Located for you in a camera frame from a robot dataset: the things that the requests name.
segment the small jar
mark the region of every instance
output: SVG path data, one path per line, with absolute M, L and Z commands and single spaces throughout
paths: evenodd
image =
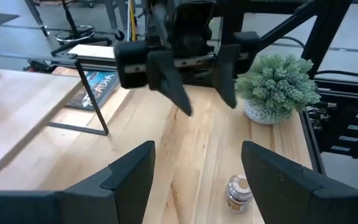
M 248 211 L 252 201 L 252 192 L 244 174 L 234 175 L 229 179 L 226 187 L 227 204 L 237 213 Z

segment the black metal table leg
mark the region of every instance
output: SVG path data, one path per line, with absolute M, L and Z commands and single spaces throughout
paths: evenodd
M 69 129 L 69 130 L 73 130 L 73 131 L 81 131 L 84 133 L 91 133 L 91 134 L 98 134 L 98 135 L 104 135 L 107 136 L 109 134 L 109 128 L 107 127 L 106 121 L 103 118 L 103 115 L 100 111 L 98 102 L 96 102 L 96 99 L 93 95 L 92 89 L 90 87 L 90 84 L 88 83 L 88 80 L 86 79 L 86 75 L 85 72 L 83 70 L 83 67 L 81 66 L 81 64 L 79 62 L 75 63 L 75 67 L 78 70 L 78 73 L 80 74 L 80 78 L 82 83 L 84 84 L 85 90 L 89 96 L 89 99 L 92 102 L 92 106 L 94 108 L 94 111 L 96 112 L 96 115 L 99 118 L 100 123 L 102 124 L 103 130 L 98 130 L 98 129 L 93 129 L 93 128 L 86 128 L 86 127 L 79 127 L 79 126 L 74 126 L 74 125 L 70 125 L 70 124 L 61 124 L 61 123 L 54 123 L 54 122 L 49 122 L 48 126 L 54 127 L 54 128 L 63 128 L 63 129 Z
M 41 28 L 42 33 L 44 36 L 48 36 L 47 26 L 44 25 L 44 22 L 41 19 L 40 12 L 37 10 L 35 3 L 33 0 L 24 0 L 24 2 L 27 4 L 27 7 L 29 8 L 33 18 L 37 22 L 38 26 Z

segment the wooden table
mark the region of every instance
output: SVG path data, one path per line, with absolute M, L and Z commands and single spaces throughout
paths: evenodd
M 76 77 L 0 69 L 0 170 L 80 88 Z
M 187 86 L 186 91 L 192 117 L 160 93 L 131 90 L 108 124 L 109 136 L 81 133 L 67 140 L 54 135 L 47 146 L 30 144 L 0 172 L 0 189 L 64 189 L 154 140 L 154 183 L 144 223 L 263 223 L 255 202 L 246 214 L 232 213 L 225 186 L 230 176 L 244 173 L 244 140 L 311 168 L 299 116 L 265 126 L 244 114 L 241 100 L 232 110 L 212 88 Z

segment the stool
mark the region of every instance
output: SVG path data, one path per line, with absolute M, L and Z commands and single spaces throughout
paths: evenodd
M 62 30 L 55 35 L 55 38 L 57 39 L 57 41 L 59 41 L 61 47 L 51 51 L 51 54 L 53 56 L 59 52 L 75 47 L 78 44 L 91 44 L 91 43 L 103 42 L 103 41 L 106 41 L 106 46 L 110 46 L 112 44 L 112 41 L 107 37 L 100 37 L 100 38 L 93 37 L 95 33 L 95 28 L 92 26 L 77 27 L 74 23 L 70 11 L 68 10 L 68 6 L 65 0 L 62 0 L 62 6 L 65 10 L 66 19 L 70 25 L 70 28 Z M 62 33 L 68 33 L 69 36 L 63 38 L 61 37 Z

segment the artificial succulent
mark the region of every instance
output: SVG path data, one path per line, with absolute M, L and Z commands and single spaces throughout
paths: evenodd
M 288 119 L 293 109 L 301 112 L 319 102 L 317 86 L 307 74 L 312 66 L 310 60 L 294 55 L 264 55 L 238 76 L 234 88 L 260 111 L 262 119 Z

